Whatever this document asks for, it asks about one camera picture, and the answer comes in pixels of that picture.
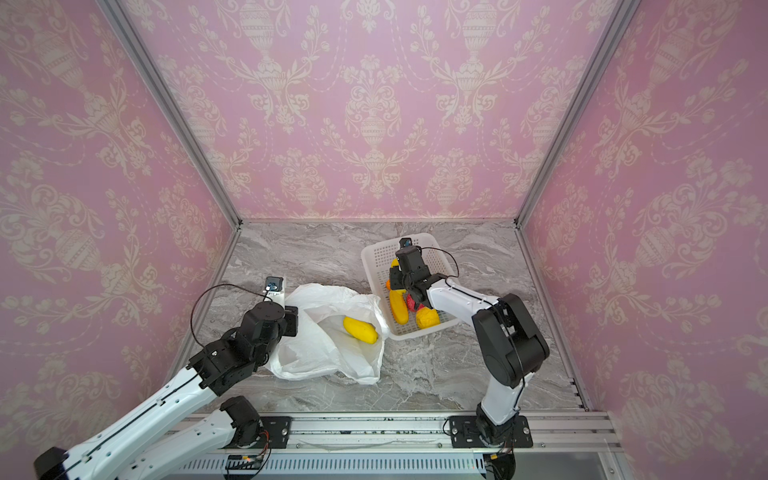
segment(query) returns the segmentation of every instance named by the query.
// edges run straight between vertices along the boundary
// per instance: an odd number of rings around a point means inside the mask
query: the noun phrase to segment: white plastic bag
[[[381,376],[384,339],[389,327],[377,295],[362,295],[345,286],[308,283],[286,297],[286,305],[299,307],[298,333],[284,336],[266,367],[286,380],[311,379],[337,370],[363,385]],[[379,339],[370,345],[344,330],[351,316],[376,328]]]

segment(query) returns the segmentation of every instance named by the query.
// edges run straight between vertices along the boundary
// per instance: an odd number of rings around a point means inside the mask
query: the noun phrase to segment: basket
[[[416,233],[414,235],[404,235],[404,237],[411,238],[413,244],[419,247],[440,248],[437,240],[429,233]],[[371,291],[381,298],[381,309],[384,312],[384,317],[391,332],[389,338],[393,340],[412,339],[456,325],[459,320],[455,316],[441,311],[438,311],[440,324],[430,326],[427,329],[417,327],[416,314],[414,312],[408,312],[408,323],[405,325],[400,325],[395,321],[392,316],[392,310],[389,308],[389,291],[386,289],[386,281],[389,280],[389,266],[392,265],[392,261],[395,259],[395,252],[400,248],[400,238],[368,245],[362,249],[360,254],[362,267],[366,271]],[[445,258],[443,252],[439,250],[424,250],[422,258],[431,273],[455,275],[451,264]]]

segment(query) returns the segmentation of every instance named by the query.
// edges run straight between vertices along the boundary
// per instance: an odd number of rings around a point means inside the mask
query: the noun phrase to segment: floral pattern
[[[94,2],[0,2],[0,49],[0,462],[24,478],[164,380],[229,227]],[[226,132],[199,71],[163,66]]]
[[[327,219],[514,217],[616,1],[123,3],[240,215]]]
[[[768,475],[762,12],[643,2],[526,226],[637,478]]]

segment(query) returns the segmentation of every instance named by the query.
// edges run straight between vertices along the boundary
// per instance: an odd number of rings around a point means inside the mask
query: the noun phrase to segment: gray marble surface
[[[528,385],[521,407],[578,408],[509,222],[251,223],[244,226],[223,281],[260,291],[265,276],[278,275],[287,278],[289,292],[317,282],[370,293],[360,260],[363,247],[419,232],[431,233],[453,253],[463,286],[520,296],[547,338],[551,356]],[[210,342],[239,325],[257,301],[249,293],[219,288],[198,332],[200,341]],[[288,381],[260,369],[205,410],[237,395],[261,412],[474,409],[487,384],[474,330],[462,323],[416,339],[386,340],[375,385],[359,385],[341,373]]]

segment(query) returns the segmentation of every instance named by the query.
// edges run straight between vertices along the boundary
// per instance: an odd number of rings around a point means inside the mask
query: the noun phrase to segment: yellow fruit
[[[406,306],[406,299],[402,298],[405,290],[390,290],[389,291],[389,308],[392,309],[392,316],[395,317],[395,321],[400,325],[408,323],[408,307]]]
[[[344,317],[344,330],[361,342],[373,344],[379,339],[379,334],[373,325],[353,319],[351,316]]]
[[[416,326],[420,329],[428,329],[430,326],[440,324],[437,310],[423,306],[416,312]]]

